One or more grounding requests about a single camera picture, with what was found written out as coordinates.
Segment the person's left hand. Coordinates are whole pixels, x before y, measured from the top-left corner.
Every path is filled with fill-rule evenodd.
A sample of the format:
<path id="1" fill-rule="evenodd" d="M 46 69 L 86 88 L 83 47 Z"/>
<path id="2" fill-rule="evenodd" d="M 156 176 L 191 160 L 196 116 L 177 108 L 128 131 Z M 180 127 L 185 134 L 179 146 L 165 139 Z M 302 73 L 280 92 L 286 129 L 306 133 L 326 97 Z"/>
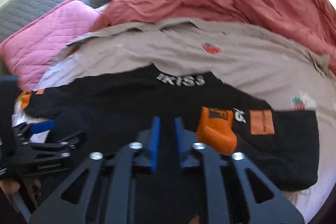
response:
<path id="1" fill-rule="evenodd" d="M 37 201 L 41 197 L 42 184 L 38 179 L 28 179 L 25 186 L 28 186 L 29 195 L 33 200 Z M 6 196 L 16 193 L 20 187 L 20 184 L 12 179 L 1 180 L 1 189 Z"/>

